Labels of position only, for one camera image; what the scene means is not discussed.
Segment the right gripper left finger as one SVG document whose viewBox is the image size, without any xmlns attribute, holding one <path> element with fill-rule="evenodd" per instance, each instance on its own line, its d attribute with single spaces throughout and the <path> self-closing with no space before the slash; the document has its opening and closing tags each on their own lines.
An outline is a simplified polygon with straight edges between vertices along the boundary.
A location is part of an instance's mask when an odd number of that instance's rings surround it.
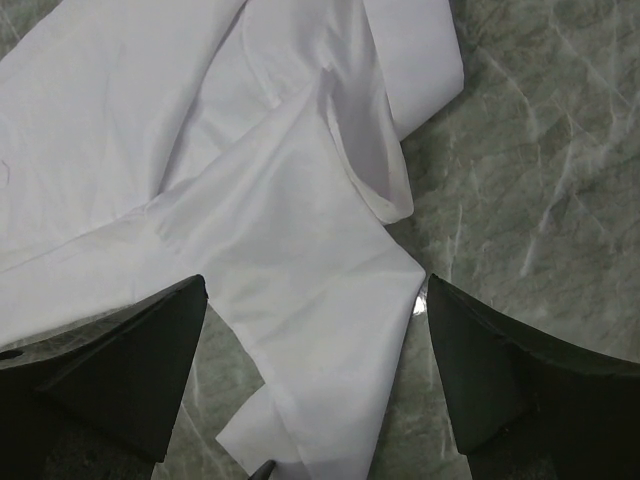
<svg viewBox="0 0 640 480">
<path fill-rule="evenodd" d="M 148 479 L 164 461 L 208 296 L 195 275 L 107 317 L 90 342 L 1 352 L 4 479 Z"/>
</svg>

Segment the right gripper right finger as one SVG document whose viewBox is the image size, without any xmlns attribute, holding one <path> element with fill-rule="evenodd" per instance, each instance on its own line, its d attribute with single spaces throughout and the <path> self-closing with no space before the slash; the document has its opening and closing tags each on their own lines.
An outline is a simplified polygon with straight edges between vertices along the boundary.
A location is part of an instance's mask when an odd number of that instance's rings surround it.
<svg viewBox="0 0 640 480">
<path fill-rule="evenodd" d="M 639 366 L 508 317 L 437 275 L 431 342 L 475 479 L 636 479 Z"/>
</svg>

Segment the white long sleeve shirt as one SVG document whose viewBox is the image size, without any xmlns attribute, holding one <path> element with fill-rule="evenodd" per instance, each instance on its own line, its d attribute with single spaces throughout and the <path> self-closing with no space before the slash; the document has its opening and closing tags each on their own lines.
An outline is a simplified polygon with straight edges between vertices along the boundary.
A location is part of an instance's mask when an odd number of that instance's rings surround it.
<svg viewBox="0 0 640 480">
<path fill-rule="evenodd" d="M 423 268 L 401 141 L 463 88 L 446 1 L 64 1 L 1 62 L 1 341 L 194 274 L 263 380 L 245 468 L 363 479 Z"/>
</svg>

